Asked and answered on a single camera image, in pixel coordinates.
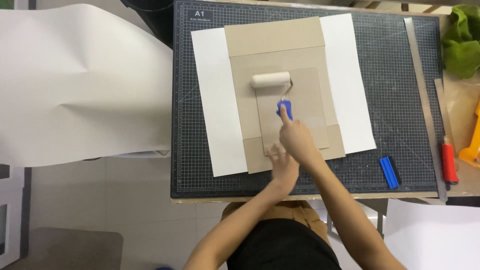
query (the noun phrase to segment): khaki pants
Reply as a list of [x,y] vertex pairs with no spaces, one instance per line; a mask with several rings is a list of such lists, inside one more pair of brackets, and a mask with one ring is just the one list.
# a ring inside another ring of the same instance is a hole
[[[227,205],[222,213],[222,220],[235,210],[240,208],[244,202],[233,202]],[[309,227],[319,237],[330,245],[327,237],[327,225],[320,220],[317,212],[312,209],[307,201],[282,201],[270,208],[260,220],[289,219],[295,220]]]

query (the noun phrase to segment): red utility knife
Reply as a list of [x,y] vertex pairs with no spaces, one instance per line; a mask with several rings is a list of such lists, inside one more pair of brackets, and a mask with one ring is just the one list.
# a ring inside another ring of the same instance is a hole
[[442,163],[444,169],[444,180],[450,184],[458,184],[456,175],[453,146],[449,143],[447,136],[442,144]]

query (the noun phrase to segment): yellow object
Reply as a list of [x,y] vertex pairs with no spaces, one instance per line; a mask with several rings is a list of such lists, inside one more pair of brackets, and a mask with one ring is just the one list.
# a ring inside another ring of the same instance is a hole
[[462,149],[458,155],[458,157],[465,161],[466,163],[480,168],[480,156],[479,156],[479,148],[480,148],[480,100],[477,104],[477,108],[475,109],[475,114],[478,116],[477,124],[475,125],[475,131],[473,132],[472,142],[470,143],[470,147]]

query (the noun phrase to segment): black shirt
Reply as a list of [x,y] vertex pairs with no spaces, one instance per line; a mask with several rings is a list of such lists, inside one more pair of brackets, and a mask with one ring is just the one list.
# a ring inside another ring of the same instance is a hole
[[259,222],[227,260],[228,270],[341,269],[331,247],[307,226],[288,219]]

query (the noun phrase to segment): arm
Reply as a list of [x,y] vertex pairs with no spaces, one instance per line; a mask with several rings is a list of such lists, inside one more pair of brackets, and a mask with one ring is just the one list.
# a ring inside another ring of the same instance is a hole
[[362,269],[406,269],[388,250],[382,237],[357,202],[330,170],[316,149],[310,131],[300,121],[291,121],[280,109],[283,127],[280,142],[312,175],[338,235]]
[[273,205],[292,191],[299,164],[279,146],[268,151],[272,181],[257,196],[215,226],[193,249],[184,269],[218,269]]

